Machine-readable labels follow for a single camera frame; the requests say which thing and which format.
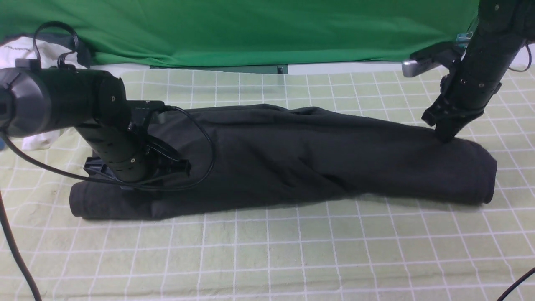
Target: table surface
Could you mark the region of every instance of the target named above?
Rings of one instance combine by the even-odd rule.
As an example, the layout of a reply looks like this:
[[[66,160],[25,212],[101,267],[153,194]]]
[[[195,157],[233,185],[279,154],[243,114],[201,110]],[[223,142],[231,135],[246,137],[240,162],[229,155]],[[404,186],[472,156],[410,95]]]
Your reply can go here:
[[[183,108],[270,103],[425,126],[444,70],[261,75],[124,73],[129,99]],[[480,209],[365,196],[284,209],[89,222],[71,215],[76,181],[0,153],[0,185],[19,248],[45,300],[496,300],[535,266],[535,73],[509,72],[460,137],[497,159]],[[89,147],[69,130],[31,156],[83,175]],[[0,299],[30,300],[0,240]],[[527,281],[508,300],[530,300]]]

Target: black wire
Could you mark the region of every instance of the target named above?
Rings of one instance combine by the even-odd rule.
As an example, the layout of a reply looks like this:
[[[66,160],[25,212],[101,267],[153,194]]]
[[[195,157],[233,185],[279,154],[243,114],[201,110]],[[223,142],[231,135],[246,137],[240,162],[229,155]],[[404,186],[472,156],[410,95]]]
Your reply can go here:
[[[532,58],[532,55],[531,55],[530,44],[526,44],[525,47],[526,47],[526,50],[528,51],[528,58],[529,58],[528,66],[526,67],[526,69],[524,69],[524,70],[516,70],[516,69],[513,69],[513,68],[509,67],[509,70],[515,71],[515,72],[526,72],[527,70],[529,70],[531,68],[531,63],[532,63],[533,58]]]
[[[33,48],[34,48],[34,51],[35,51],[36,59],[39,62],[39,64],[41,64],[41,54],[39,53],[39,48],[37,48],[37,34],[40,31],[42,31],[43,29],[47,29],[47,28],[50,28],[50,27],[58,27],[58,28],[66,30],[67,32],[69,32],[71,34],[72,40],[74,42],[74,50],[72,50],[71,52],[67,52],[67,53],[61,54],[58,57],[58,61],[57,61],[58,67],[63,67],[65,65],[65,58],[68,55],[73,54],[73,53],[77,52],[80,49],[80,39],[78,38],[78,34],[74,30],[74,28],[72,28],[71,26],[69,26],[66,23],[63,23],[63,22],[60,22],[60,21],[50,21],[50,22],[46,22],[46,23],[42,24],[35,31],[34,37],[33,37]]]
[[[504,301],[505,298],[514,291],[522,282],[526,281],[531,275],[535,274],[535,268],[531,269],[529,272],[525,273],[522,277],[520,277],[515,283],[513,283],[501,296],[498,298],[497,301]]]
[[[23,151],[21,151],[14,143],[13,141],[11,141],[9,139],[9,137],[6,135],[5,132],[1,132],[0,133],[0,138],[2,138],[5,142],[5,144],[16,154],[18,155],[19,157],[21,157],[23,160],[37,166],[37,167],[40,167],[44,170],[47,170],[47,171],[51,171],[51,172],[54,172],[56,174],[59,174],[59,175],[62,175],[62,176],[65,176],[65,177],[69,177],[69,178],[73,178],[73,179],[77,179],[77,180],[82,180],[82,181],[88,181],[88,182],[95,182],[95,183],[101,183],[101,184],[111,184],[111,185],[118,185],[118,186],[124,186],[124,187],[131,187],[131,188],[135,188],[135,189],[140,189],[140,190],[152,190],[152,191],[180,191],[180,190],[187,190],[187,189],[191,189],[193,188],[194,186],[196,185],[199,185],[200,182],[204,181],[209,175],[210,173],[212,172],[212,169],[213,169],[213,166],[215,165],[216,163],[216,146],[215,144],[213,143],[212,139],[210,138],[210,136],[208,135],[208,133],[206,132],[206,130],[195,120],[195,118],[188,112],[186,112],[185,110],[181,109],[181,108],[178,108],[178,107],[167,107],[167,110],[174,110],[174,111],[179,111],[181,113],[183,113],[184,115],[186,115],[186,117],[188,117],[194,124],[195,126],[197,126],[197,128],[203,133],[204,137],[206,138],[206,140],[208,141],[208,143],[210,144],[210,148],[211,148],[211,152],[212,152],[212,159],[211,159],[211,162],[210,162],[210,165],[208,167],[208,169],[206,170],[206,172],[204,173],[204,175],[196,182],[194,183],[191,183],[191,184],[188,184],[188,185],[183,185],[183,186],[149,186],[149,185],[140,185],[140,184],[133,184],[133,183],[126,183],[126,182],[120,182],[120,181],[116,181],[116,180],[106,180],[106,179],[99,179],[99,178],[90,178],[90,177],[84,177],[84,176],[79,176],[79,175],[76,175],[76,174],[72,174],[70,172],[67,172],[67,171],[64,171],[64,170],[60,170],[60,169],[57,169],[57,168],[54,168],[52,166],[49,166],[49,165],[46,165],[45,163],[42,163],[42,162],[39,162],[37,160],[35,160],[34,158],[28,156],[27,154],[25,154]]]
[[[7,245],[9,246],[9,250],[11,250],[11,254],[13,254],[13,257],[15,258],[15,262],[17,263],[17,266],[19,266],[19,269],[24,275],[26,282],[30,286],[30,290],[32,291],[32,295],[35,301],[41,301],[42,299],[41,299],[41,294],[39,293],[39,288],[37,288],[37,284],[35,284],[35,281],[32,278],[30,271],[26,267],[26,264],[24,264],[24,260],[22,259],[22,256],[20,255],[19,248],[17,248],[17,243],[15,243],[15,238],[13,237],[13,232],[11,231],[11,227],[9,226],[9,220],[7,219],[7,214],[5,212],[4,202],[2,200],[1,194],[0,194],[0,223],[2,224],[2,229],[4,230],[4,235],[7,241]]]

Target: green cloth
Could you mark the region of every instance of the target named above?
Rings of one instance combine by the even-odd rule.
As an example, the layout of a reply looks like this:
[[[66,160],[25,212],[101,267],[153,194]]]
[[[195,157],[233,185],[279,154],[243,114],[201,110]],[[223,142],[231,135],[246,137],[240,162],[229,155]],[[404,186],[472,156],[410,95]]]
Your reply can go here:
[[[94,64],[399,61],[465,32],[477,0],[3,0],[0,34],[73,26]]]

